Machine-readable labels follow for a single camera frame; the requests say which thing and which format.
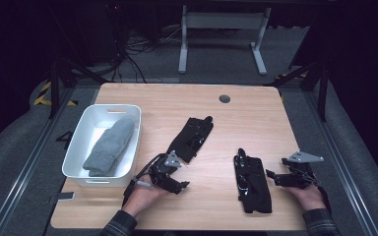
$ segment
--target gray carpet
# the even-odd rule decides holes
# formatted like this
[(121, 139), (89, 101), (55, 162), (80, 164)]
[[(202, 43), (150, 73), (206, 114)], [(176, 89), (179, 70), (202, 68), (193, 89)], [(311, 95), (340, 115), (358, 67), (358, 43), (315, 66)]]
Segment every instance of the gray carpet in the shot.
[[(250, 38), (255, 32), (241, 30), (235, 35), (222, 35), (221, 32), (203, 30), (191, 34), (189, 38), (188, 67), (185, 75), (177, 72), (180, 44), (172, 41), (152, 52), (142, 52), (132, 56), (139, 65), (149, 83), (181, 83), (181, 84), (235, 84), (256, 85), (272, 82), (275, 75), (288, 72), (288, 64), (306, 34), (306, 29), (268, 29), (263, 40), (261, 52), (268, 70), (267, 76), (260, 76), (254, 64), (253, 55), (248, 47)], [(124, 83), (135, 83), (136, 72), (131, 64), (123, 62), (119, 67), (118, 76), (114, 80)], [(31, 95), (31, 104), (36, 99), (43, 84), (38, 85)], [(301, 150), (325, 157), (323, 163), (312, 165), (318, 178), (329, 193), (333, 217), (343, 235), (367, 234), (365, 222), (373, 220), (375, 232), (378, 234), (378, 169), (369, 151), (355, 131), (347, 114), (337, 100), (334, 89), (329, 86), (327, 98), (327, 122), (321, 124), (315, 116), (315, 97), (318, 89), (310, 93), (301, 92), (298, 88), (300, 80), (294, 80), (280, 87), (283, 104), (291, 123), (293, 132)], [(36, 142), (43, 140), (41, 136), (48, 126), (48, 105), (32, 105), (31, 110), (15, 121), (0, 134), (0, 209), (5, 204), (13, 186), (19, 184), (15, 180), (29, 162), (32, 153), (41, 153), (31, 176), (24, 178), (27, 186), (19, 195), (16, 203), (7, 206), (9, 211), (5, 217), (0, 235), (96, 235), (98, 229), (60, 230), (47, 225), (54, 204), (51, 197), (55, 196), (63, 182), (61, 165), (66, 152), (65, 143), (57, 142), (68, 131), (74, 131), (84, 109), (93, 103), (98, 85), (92, 80), (79, 80), (78, 85), (69, 93), (61, 89), (68, 100), (78, 101), (78, 105), (64, 106), (57, 122), (53, 125), (42, 147), (37, 150)], [(333, 144), (327, 141), (324, 129), (329, 129), (334, 148), (340, 152), (340, 158), (346, 170), (352, 176), (355, 188), (348, 189), (339, 175), (337, 162), (339, 154), (333, 150)], [(356, 213), (357, 206), (350, 200), (358, 193), (369, 212), (370, 217), (361, 218)], [(136, 232), (144, 235), (147, 232)], [(306, 232), (267, 232), (268, 235), (306, 235)]]

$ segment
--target dark background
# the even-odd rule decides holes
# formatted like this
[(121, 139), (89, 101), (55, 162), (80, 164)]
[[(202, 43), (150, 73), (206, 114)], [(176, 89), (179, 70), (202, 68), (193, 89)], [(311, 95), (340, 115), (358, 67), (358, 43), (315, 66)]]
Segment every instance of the dark background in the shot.
[[(121, 10), (121, 21), (152, 40), (161, 28), (180, 23), (179, 6)], [(326, 18), (311, 28), (292, 65), (306, 65), (318, 59), (316, 52), (330, 51), (330, 81), (378, 165), (378, 2), (323, 13), (273, 9), (269, 26), (306, 27), (317, 13)], [(103, 3), (0, 1), (0, 132), (29, 110), (31, 92), (48, 75), (54, 58), (68, 57), (84, 66), (108, 62), (115, 57), (113, 41)]]

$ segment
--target gray cloth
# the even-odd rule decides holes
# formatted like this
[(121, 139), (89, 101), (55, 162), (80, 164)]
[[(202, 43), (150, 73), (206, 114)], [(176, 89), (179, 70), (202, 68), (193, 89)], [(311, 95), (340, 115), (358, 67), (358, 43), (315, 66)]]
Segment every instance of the gray cloth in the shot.
[(90, 170), (96, 176), (111, 177), (115, 173), (116, 166), (123, 155), (121, 154), (127, 146), (134, 132), (134, 120), (131, 117), (123, 117), (110, 129), (103, 132), (92, 148), (91, 154), (83, 164), (83, 168)]

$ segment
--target person's left hand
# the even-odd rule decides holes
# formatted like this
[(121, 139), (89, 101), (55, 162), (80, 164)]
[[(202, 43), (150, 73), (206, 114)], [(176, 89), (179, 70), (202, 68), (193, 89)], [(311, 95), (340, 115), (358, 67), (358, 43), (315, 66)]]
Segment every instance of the person's left hand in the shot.
[[(143, 175), (140, 180), (153, 185), (149, 175)], [(167, 193), (169, 193), (167, 190), (158, 188), (154, 185), (152, 187), (145, 187), (136, 184), (127, 203), (122, 207), (122, 210), (131, 214), (135, 218), (141, 211), (150, 207)]]

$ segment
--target black strap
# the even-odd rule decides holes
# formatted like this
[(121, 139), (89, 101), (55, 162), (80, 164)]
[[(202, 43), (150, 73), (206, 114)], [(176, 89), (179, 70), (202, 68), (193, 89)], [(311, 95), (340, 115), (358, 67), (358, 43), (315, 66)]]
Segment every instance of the black strap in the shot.
[(265, 176), (262, 160), (250, 157), (240, 148), (234, 157), (234, 168), (238, 188), (238, 199), (242, 201), (244, 211), (252, 213), (272, 212), (272, 198)]
[(171, 142), (167, 153), (175, 151), (176, 155), (189, 163), (196, 156), (196, 152), (204, 144), (205, 139), (212, 131), (213, 118), (208, 116), (204, 120), (189, 118), (182, 131)]

